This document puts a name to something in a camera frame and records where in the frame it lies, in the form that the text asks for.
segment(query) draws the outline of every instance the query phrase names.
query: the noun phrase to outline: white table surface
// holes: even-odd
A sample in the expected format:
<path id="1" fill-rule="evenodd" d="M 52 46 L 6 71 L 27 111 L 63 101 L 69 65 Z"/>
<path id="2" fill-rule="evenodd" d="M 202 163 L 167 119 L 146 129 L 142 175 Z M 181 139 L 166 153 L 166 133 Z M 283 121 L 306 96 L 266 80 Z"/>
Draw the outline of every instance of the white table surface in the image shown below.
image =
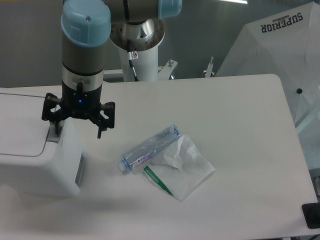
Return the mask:
<path id="1" fill-rule="evenodd" d="M 29 91 L 61 92 L 60 86 Z M 104 83 L 115 128 L 75 120 L 88 159 L 80 194 L 53 198 L 0 185 L 0 239 L 251 240 L 313 235 L 301 205 L 317 198 L 275 75 Z M 216 171 L 183 202 L 121 154 L 176 124 Z"/>

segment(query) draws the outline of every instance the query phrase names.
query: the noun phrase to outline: gray wall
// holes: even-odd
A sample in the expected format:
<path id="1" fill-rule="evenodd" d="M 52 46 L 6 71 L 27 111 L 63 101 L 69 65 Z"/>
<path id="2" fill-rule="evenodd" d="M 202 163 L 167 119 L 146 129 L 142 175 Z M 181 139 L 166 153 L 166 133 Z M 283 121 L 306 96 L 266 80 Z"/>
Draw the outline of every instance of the gray wall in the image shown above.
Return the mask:
<path id="1" fill-rule="evenodd" d="M 177 78 L 199 78 L 214 56 L 216 71 L 244 24 L 309 2 L 183 0 L 181 14 L 164 21 L 159 65 L 172 58 L 179 63 Z M 0 87 L 61 83 L 61 13 L 62 0 L 0 1 Z M 108 53 L 106 69 L 120 69 L 110 41 Z"/>

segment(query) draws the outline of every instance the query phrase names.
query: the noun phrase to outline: plastic bottle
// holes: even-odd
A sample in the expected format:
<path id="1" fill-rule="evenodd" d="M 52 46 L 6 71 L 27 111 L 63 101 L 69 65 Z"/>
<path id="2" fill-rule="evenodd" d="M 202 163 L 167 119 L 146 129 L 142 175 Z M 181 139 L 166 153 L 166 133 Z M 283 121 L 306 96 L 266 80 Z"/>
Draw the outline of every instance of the plastic bottle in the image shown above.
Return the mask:
<path id="1" fill-rule="evenodd" d="M 167 127 L 123 154 L 123 159 L 118 163 L 120 171 L 123 174 L 127 172 L 141 172 L 151 158 L 155 157 L 180 137 L 181 133 L 176 125 Z"/>

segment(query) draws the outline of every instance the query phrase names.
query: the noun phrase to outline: bottle cap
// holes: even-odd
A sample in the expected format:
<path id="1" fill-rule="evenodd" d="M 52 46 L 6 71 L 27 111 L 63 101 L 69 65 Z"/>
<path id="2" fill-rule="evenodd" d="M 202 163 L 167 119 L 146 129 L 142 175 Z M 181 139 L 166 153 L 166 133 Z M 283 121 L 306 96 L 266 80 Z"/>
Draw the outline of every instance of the bottle cap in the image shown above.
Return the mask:
<path id="1" fill-rule="evenodd" d="M 118 167 L 123 174 L 127 172 L 127 168 L 122 160 L 118 162 Z"/>

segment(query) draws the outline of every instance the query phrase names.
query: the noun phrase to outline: white umbrella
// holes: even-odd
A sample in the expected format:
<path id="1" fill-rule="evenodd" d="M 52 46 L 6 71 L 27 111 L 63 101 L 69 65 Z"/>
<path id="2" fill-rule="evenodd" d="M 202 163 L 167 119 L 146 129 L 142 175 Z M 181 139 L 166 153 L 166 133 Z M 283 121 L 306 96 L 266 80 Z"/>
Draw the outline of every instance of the white umbrella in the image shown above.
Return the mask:
<path id="1" fill-rule="evenodd" d="M 318 100 L 319 43 L 320 5 L 311 2 L 246 24 L 216 76 L 278 75 L 297 123 Z M 320 167 L 318 129 L 320 122 L 316 118 L 299 134 L 310 169 Z"/>

